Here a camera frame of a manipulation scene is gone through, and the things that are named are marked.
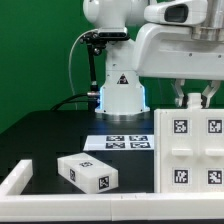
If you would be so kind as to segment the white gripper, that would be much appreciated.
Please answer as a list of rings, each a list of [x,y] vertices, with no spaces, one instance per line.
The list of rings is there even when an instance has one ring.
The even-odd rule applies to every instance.
[[[190,27],[147,23],[137,34],[132,66],[143,77],[178,78],[172,84],[177,107],[183,106],[184,79],[213,80],[202,93],[208,108],[224,80],[224,43],[193,40]]]

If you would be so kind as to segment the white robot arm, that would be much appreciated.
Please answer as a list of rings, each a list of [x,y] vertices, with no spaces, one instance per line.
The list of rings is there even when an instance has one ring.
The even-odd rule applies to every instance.
[[[84,0],[94,40],[106,45],[106,81],[95,112],[145,113],[141,77],[173,78],[184,104],[186,79],[208,80],[202,105],[224,81],[224,0]]]

